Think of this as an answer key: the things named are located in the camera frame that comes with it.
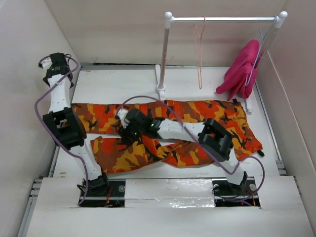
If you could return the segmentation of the orange camouflage trousers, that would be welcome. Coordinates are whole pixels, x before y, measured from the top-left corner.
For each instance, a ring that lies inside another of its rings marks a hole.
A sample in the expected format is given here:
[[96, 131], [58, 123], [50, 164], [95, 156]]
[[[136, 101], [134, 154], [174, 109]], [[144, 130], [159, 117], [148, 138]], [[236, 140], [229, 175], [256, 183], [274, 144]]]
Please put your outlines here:
[[[124, 108], [139, 109], [151, 118], [176, 120], [176, 116], [168, 110], [171, 108], [183, 122], [215, 119], [231, 133], [235, 155], [239, 161], [254, 153], [264, 155], [262, 144], [251, 131], [240, 102], [165, 100], [164, 103], [164, 106], [159, 102], [126, 104]], [[99, 134], [99, 137], [91, 140], [90, 144], [97, 163], [105, 173], [133, 171], [159, 161], [175, 167], [213, 163], [213, 160], [193, 142], [180, 141], [163, 146], [158, 140], [142, 136], [140, 141], [127, 146], [120, 138], [103, 138], [103, 134], [118, 134], [120, 122], [115, 118], [118, 107], [118, 104], [72, 104], [86, 132]]]

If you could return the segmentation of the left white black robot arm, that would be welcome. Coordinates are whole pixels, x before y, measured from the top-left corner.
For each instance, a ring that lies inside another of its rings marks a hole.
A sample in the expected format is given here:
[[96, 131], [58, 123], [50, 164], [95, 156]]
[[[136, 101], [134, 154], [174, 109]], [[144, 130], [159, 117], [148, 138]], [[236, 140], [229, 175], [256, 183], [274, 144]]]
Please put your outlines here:
[[78, 164], [86, 175], [78, 187], [89, 195], [106, 195], [110, 191], [107, 175], [101, 170], [86, 142], [83, 123], [71, 107], [70, 89], [74, 86], [73, 73], [69, 61], [71, 56], [64, 53], [52, 53], [40, 60], [39, 66], [46, 68], [43, 81], [49, 86], [50, 108], [42, 116], [44, 124], [66, 151], [79, 156]]

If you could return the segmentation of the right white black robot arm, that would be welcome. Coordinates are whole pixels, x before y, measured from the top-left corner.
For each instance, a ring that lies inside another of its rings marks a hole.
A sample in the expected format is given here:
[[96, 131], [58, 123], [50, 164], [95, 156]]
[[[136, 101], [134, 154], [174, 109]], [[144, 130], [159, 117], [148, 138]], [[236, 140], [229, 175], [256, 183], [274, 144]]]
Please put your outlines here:
[[194, 142], [222, 166], [231, 193], [238, 195], [246, 189], [247, 173], [236, 158], [232, 136], [216, 120], [181, 123], [167, 118], [150, 118], [139, 109], [120, 109], [117, 118], [121, 123], [119, 135], [125, 143], [130, 145], [143, 135], [152, 139]]

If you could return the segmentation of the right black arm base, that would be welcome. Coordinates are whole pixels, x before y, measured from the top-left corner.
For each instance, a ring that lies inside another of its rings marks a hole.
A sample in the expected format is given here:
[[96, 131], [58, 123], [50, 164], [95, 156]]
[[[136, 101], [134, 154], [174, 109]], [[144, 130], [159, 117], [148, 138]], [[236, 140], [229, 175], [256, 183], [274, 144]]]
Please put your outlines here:
[[226, 179], [212, 179], [212, 194], [216, 207], [260, 207], [260, 201], [256, 190], [256, 183], [253, 177], [247, 179], [243, 188], [230, 184]]

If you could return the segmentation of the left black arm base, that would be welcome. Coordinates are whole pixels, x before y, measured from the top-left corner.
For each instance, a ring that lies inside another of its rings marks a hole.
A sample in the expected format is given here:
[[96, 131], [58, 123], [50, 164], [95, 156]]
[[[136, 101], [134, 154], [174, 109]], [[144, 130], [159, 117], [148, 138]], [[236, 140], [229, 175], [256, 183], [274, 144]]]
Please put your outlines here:
[[77, 184], [80, 190], [79, 206], [80, 207], [105, 207], [117, 208], [125, 207], [125, 179], [108, 179], [103, 176], [93, 181], [88, 181], [88, 190], [86, 196], [86, 182]]

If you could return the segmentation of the silver taped white panel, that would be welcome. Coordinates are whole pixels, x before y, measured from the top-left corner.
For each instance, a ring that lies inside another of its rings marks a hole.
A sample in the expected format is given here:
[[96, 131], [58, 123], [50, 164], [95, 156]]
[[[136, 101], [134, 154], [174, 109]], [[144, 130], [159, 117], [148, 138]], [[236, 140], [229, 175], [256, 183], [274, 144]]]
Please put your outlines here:
[[210, 179], [128, 179], [126, 208], [215, 207]]

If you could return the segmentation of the magenta pink garment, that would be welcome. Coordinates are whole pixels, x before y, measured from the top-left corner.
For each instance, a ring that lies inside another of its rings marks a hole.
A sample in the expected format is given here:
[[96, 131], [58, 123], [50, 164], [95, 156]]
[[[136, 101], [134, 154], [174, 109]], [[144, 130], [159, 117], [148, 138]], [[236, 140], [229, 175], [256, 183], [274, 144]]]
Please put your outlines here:
[[228, 100], [236, 94], [248, 98], [258, 74], [254, 67], [259, 53], [260, 43], [256, 39], [249, 41], [239, 52], [231, 67], [224, 75], [224, 82], [216, 88], [216, 93], [229, 92]]

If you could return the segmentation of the white metal clothes rack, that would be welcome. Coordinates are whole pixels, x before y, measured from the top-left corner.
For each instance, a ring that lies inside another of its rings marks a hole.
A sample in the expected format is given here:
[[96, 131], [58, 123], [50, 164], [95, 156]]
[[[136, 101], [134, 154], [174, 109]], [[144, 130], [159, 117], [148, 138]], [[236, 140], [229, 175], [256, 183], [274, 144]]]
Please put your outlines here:
[[[287, 18], [288, 13], [286, 11], [282, 11], [279, 13], [278, 20], [272, 28], [271, 32], [266, 37], [266, 41], [263, 43], [263, 47], [261, 49], [261, 54], [258, 62], [256, 63], [255, 68], [258, 67], [260, 60], [265, 56], [265, 53], [268, 51], [271, 43], [273, 42], [275, 35], [278, 30], [283, 25], [285, 19]], [[209, 22], [237, 22], [237, 23], [257, 23], [257, 22], [271, 22], [274, 17], [206, 17], [206, 23]], [[164, 85], [164, 77], [165, 77], [165, 68], [166, 68], [166, 59], [167, 59], [167, 47], [168, 47], [168, 39], [169, 39], [169, 31], [172, 23], [203, 23], [203, 17], [174, 17], [171, 12], [166, 12], [164, 15], [164, 36], [163, 36], [163, 47], [162, 47], [162, 56], [161, 56], [161, 64], [155, 65], [156, 71], [156, 92], [158, 93], [158, 97], [160, 100], [165, 99], [165, 91], [166, 87]]]

